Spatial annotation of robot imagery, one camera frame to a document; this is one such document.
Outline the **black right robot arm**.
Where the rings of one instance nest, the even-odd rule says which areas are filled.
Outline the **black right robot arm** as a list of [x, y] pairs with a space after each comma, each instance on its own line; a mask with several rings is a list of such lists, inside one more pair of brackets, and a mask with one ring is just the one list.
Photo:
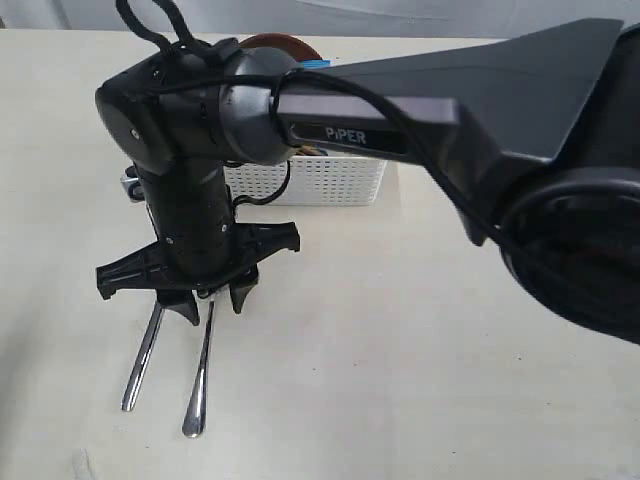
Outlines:
[[240, 310], [293, 223], [236, 219], [228, 166], [317, 146], [424, 168], [468, 239], [580, 327], [639, 340], [639, 29], [583, 19], [435, 53], [307, 69], [271, 47], [134, 31], [156, 52], [95, 102], [129, 157], [155, 241], [100, 266], [104, 299], [153, 290], [196, 322], [194, 293]]

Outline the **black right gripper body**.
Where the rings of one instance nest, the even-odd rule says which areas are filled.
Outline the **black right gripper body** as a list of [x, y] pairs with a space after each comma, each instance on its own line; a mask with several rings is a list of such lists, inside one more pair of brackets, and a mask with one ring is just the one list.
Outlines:
[[220, 162], [137, 167], [157, 240], [96, 269], [103, 299], [119, 290], [229, 289], [236, 276], [281, 250], [300, 250], [293, 222], [238, 223]]

